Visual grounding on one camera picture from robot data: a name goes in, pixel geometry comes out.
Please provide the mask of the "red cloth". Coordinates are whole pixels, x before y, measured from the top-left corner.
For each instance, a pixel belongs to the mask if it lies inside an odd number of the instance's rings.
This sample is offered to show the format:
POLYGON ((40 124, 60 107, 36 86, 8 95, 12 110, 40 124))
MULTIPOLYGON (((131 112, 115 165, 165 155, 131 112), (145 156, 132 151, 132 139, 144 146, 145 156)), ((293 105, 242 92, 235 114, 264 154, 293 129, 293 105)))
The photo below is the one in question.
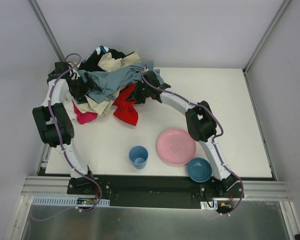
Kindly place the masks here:
POLYGON ((136 126, 139 120, 139 114, 134 108, 134 105, 145 104, 146 99, 141 99, 137 96, 137 88, 140 87, 139 83, 127 85, 120 90, 118 97, 113 102, 117 106, 113 115, 124 123, 136 126))

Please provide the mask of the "black printed cloth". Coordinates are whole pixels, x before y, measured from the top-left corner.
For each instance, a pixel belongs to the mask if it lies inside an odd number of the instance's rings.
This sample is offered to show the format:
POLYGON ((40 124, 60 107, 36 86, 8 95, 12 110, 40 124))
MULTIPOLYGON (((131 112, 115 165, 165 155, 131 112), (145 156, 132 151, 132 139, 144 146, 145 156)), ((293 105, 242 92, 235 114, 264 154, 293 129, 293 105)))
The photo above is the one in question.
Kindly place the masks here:
POLYGON ((121 51, 117 51, 113 48, 109 48, 106 46, 99 46, 96 49, 94 49, 88 57, 86 57, 80 64, 77 70, 75 70, 77 73, 79 70, 86 70, 89 72, 106 72, 105 70, 102 70, 101 67, 98 66, 98 63, 106 53, 112 53, 113 57, 115 59, 124 58, 128 56, 129 54, 125 54, 121 51))

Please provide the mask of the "grey-blue cloth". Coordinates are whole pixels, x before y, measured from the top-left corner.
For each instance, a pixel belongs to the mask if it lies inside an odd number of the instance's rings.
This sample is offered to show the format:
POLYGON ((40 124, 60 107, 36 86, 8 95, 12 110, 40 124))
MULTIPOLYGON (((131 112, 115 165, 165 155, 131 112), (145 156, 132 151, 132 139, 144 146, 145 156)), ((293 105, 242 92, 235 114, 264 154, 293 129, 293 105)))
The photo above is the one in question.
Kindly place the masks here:
POLYGON ((116 98, 114 93, 120 87, 141 81, 142 66, 146 66, 148 70, 152 70, 155 73, 159 83, 164 83, 164 80, 160 76, 160 70, 154 68, 154 62, 152 60, 131 64, 112 72, 86 71, 82 69, 78 71, 78 74, 84 82, 88 81, 85 75, 87 74, 99 87, 99 90, 93 89, 87 94, 89 98, 99 104, 103 102, 105 98, 114 100, 116 98))

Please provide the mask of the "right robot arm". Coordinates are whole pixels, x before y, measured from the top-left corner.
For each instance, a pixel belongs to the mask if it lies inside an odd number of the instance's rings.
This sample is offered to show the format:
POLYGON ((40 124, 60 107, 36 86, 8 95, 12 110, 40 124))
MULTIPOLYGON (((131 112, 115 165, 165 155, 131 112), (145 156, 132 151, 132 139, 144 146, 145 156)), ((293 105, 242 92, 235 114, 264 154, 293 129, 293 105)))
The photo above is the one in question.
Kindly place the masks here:
POLYGON ((152 98, 172 107, 185 116, 190 137, 203 148, 211 166, 211 176, 224 192, 228 192, 241 179, 226 164, 217 138, 224 134, 223 127, 213 115, 206 101, 193 103, 176 93, 169 84, 159 81, 154 70, 145 65, 140 69, 141 82, 137 84, 137 101, 152 98))

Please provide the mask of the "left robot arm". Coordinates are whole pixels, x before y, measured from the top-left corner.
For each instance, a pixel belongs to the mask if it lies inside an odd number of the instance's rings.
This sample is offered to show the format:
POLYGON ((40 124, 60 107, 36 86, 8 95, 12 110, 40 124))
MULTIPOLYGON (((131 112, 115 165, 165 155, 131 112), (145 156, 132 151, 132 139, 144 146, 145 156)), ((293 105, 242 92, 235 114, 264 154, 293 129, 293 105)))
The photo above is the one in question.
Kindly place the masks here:
POLYGON ((91 90, 89 83, 81 77, 73 79, 74 69, 65 61, 56 62, 48 75, 48 92, 32 115, 43 143, 55 149, 66 163, 72 178, 86 178, 90 171, 82 160, 74 143, 75 130, 64 103, 67 97, 82 102, 91 90))

